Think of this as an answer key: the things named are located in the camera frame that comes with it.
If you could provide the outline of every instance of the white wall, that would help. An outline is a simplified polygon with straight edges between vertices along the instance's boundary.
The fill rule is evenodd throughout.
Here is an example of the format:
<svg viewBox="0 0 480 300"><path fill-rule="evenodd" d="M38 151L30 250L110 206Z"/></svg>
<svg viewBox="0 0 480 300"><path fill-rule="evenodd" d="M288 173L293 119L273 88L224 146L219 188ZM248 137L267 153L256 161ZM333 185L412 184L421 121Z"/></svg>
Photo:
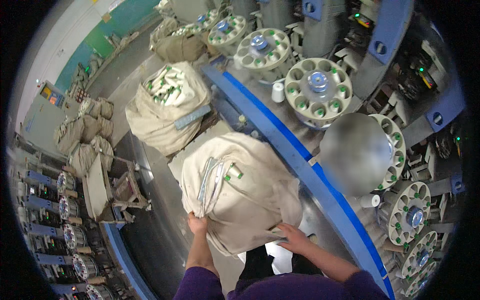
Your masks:
<svg viewBox="0 0 480 300"><path fill-rule="evenodd" d="M20 122L24 121L35 94L39 92L36 79L54 84L77 47L102 20L113 2L115 0L97 0L95 3L93 0L74 0L53 25L28 72L17 111L16 132L20 132Z"/></svg>

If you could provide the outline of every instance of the human hand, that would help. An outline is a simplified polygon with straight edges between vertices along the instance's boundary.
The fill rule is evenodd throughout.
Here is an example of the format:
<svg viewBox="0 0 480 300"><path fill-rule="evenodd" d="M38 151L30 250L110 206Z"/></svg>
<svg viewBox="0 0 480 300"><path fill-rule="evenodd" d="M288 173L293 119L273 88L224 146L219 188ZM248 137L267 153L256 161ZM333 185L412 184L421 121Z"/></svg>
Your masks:
<svg viewBox="0 0 480 300"><path fill-rule="evenodd" d="M207 218L197 218L193 212L188 214L188 227L194 235L207 233Z"/></svg>
<svg viewBox="0 0 480 300"><path fill-rule="evenodd" d="M309 248L315 246L300 229L287 223L278 224L277 227L283 231L288 239L288 243L281 242L278 245L288 251L303 255Z"/></svg>

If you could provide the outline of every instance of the person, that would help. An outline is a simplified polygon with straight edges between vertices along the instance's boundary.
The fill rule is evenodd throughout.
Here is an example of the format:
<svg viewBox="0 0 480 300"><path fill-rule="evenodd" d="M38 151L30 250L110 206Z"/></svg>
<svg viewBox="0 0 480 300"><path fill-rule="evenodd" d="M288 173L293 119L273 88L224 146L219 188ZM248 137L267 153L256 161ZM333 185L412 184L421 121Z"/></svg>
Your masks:
<svg viewBox="0 0 480 300"><path fill-rule="evenodd" d="M207 243L207 219L189 213L194 234L186 272L174 300L225 299ZM268 299L388 299L367 271L318 247L298 228L279 224L288 242L278 245L293 252L292 273L274 275L265 246L247 251L245 268L228 300Z"/></svg>

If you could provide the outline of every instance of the dark trousers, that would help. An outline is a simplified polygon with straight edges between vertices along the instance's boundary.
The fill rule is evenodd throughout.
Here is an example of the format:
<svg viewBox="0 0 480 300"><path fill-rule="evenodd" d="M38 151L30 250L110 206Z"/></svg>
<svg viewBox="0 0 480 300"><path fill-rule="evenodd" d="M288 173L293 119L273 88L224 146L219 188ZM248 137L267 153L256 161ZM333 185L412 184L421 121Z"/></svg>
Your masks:
<svg viewBox="0 0 480 300"><path fill-rule="evenodd" d="M258 279L273 276L272 262L274 257L267 255L265 245L247 251L245 268L240 274L240 280L251 280L252 283ZM323 275L322 271L300 254L292 255L292 273L307 275Z"/></svg>

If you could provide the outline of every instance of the metal strip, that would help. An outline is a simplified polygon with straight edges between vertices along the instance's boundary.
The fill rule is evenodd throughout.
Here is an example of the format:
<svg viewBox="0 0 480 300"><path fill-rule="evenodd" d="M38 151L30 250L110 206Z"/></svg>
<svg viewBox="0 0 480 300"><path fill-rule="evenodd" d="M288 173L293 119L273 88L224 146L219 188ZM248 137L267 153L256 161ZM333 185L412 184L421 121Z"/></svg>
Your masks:
<svg viewBox="0 0 480 300"><path fill-rule="evenodd" d="M120 266L122 267L125 275L130 281L132 287L137 292L138 296L145 300L157 299L155 294L145 283L144 279L140 276L135 264L131 260L121 239L120 232L115 227L115 224L102 223L102 225L108 234L108 239L110 240L110 244L112 245L112 249L115 252L115 256L117 257Z"/></svg>
<svg viewBox="0 0 480 300"><path fill-rule="evenodd" d="M305 160L310 160L312 155L305 148L305 146L297 139L297 137L285 126L285 124L276 117L271 110L269 110L265 104L263 104L254 94L252 94L244 85L242 85L232 74L224 72L223 76L230 81L235 88L240 90L240 92L247 97L255 106L275 125L275 127L292 143L292 145L297 149L300 155Z"/></svg>
<svg viewBox="0 0 480 300"><path fill-rule="evenodd" d="M395 299L391 286L386 285L383 280L386 275L385 267L365 228L343 195L328 184L320 165L317 163L313 168L310 167L308 160L302 155L306 149L297 137L231 74L225 72L222 75L210 65L202 67L202 70L265 135L295 171L318 201L323 214L337 231L358 266L370 272L375 283L391 299Z"/></svg>

